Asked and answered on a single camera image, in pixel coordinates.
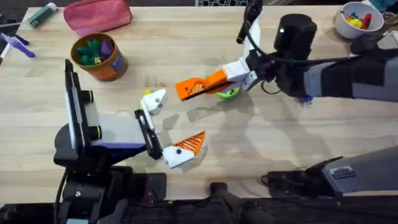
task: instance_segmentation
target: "black cable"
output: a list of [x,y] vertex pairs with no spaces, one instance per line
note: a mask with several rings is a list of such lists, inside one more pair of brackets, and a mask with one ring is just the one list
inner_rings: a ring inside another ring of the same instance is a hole
[[344,61],[344,60],[348,60],[350,59],[349,57],[340,57],[340,58],[328,58],[328,59],[317,59],[317,60],[294,60],[294,59],[284,59],[284,58],[277,58],[277,57],[273,57],[267,53],[265,53],[263,50],[261,50],[261,48],[255,43],[255,41],[253,40],[253,37],[250,34],[250,28],[248,26],[248,24],[250,24],[248,22],[248,12],[249,12],[249,8],[253,5],[254,1],[260,1],[260,0],[251,0],[248,2],[247,6],[244,9],[244,14],[243,14],[243,29],[246,32],[246,37],[248,37],[251,45],[254,47],[255,50],[257,50],[257,52],[259,52],[261,55],[263,55],[264,57],[267,57],[269,60],[271,61],[275,61],[275,62],[285,62],[285,63],[301,63],[301,64],[315,64],[315,63],[325,63],[325,62],[340,62],[340,61]]
[[60,181],[60,185],[58,186],[57,190],[57,195],[55,196],[55,203],[54,203],[54,210],[53,210],[53,215],[54,215],[54,224],[58,224],[58,211],[59,211],[59,205],[60,205],[60,200],[61,200],[61,194],[62,194],[62,189],[63,185],[65,184],[65,181],[68,176],[68,171],[65,169],[63,171],[63,175]]
[[266,88],[264,87],[264,84],[265,84],[265,80],[263,80],[262,82],[261,82],[261,89],[264,91],[264,92],[266,92],[266,93],[268,93],[268,94],[270,94],[270,95],[275,95],[275,94],[277,94],[277,93],[280,93],[282,90],[278,90],[278,91],[275,91],[275,92],[273,92],[273,93],[270,93],[270,92],[268,92],[267,90],[266,90]]

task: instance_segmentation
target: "marker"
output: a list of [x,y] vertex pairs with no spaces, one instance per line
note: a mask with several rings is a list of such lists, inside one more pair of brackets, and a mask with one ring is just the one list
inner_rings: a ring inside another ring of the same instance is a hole
[[23,39],[20,35],[16,34],[15,37],[25,46],[28,46],[30,44],[29,41]]
[[50,16],[52,16],[57,11],[57,9],[58,7],[53,2],[50,2],[39,11],[37,11],[33,16],[30,16],[27,19],[27,23],[31,27],[36,28],[44,21],[46,21]]
[[26,56],[33,58],[35,57],[35,53],[29,51],[26,47],[24,47],[18,40],[15,38],[9,37],[6,34],[1,34],[0,37],[5,40],[8,44],[20,50],[22,53],[26,54]]

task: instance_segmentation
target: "white bowl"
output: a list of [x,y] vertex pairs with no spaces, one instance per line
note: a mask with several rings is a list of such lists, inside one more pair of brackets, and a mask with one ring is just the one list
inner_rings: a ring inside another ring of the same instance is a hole
[[348,15],[351,15],[353,12],[355,12],[355,14],[362,19],[365,18],[366,14],[368,13],[372,14],[372,20],[369,29],[362,30],[350,25],[345,19],[345,17],[348,17],[346,14],[343,14],[340,11],[337,12],[335,24],[337,33],[347,39],[355,39],[361,35],[370,34],[379,30],[384,24],[382,14],[377,9],[367,4],[360,2],[349,2],[342,6],[340,10]]

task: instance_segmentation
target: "orange plastic part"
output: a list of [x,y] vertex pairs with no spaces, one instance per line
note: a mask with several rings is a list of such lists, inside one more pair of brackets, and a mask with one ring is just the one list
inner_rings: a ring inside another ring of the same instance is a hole
[[[206,90],[215,85],[219,85],[227,82],[227,74],[221,69],[213,73],[207,78],[189,78],[185,81],[175,84],[175,89],[180,97],[181,101],[184,101],[187,97],[192,94],[198,93],[199,91]],[[217,93],[224,90],[228,86],[222,86],[215,90],[207,92],[207,94]]]
[[196,155],[199,152],[204,140],[205,140],[205,132],[202,131],[199,134],[196,134],[192,137],[189,137],[183,141],[176,143],[174,146],[190,150],[194,153],[194,155]]

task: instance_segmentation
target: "pencil case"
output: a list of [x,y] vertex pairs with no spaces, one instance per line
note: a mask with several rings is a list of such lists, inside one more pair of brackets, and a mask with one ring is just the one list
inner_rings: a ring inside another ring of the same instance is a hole
[[65,21],[78,35],[115,29],[131,22],[131,11],[124,0],[83,0],[63,10]]

